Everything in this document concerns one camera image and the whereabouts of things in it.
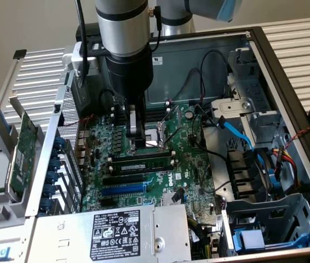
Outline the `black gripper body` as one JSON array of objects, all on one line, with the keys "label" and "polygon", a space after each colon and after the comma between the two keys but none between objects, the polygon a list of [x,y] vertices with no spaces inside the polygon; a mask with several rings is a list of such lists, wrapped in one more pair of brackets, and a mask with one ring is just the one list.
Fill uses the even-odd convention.
[{"label": "black gripper body", "polygon": [[112,88],[129,101],[143,96],[153,81],[152,53],[143,50],[134,56],[107,56]]}]

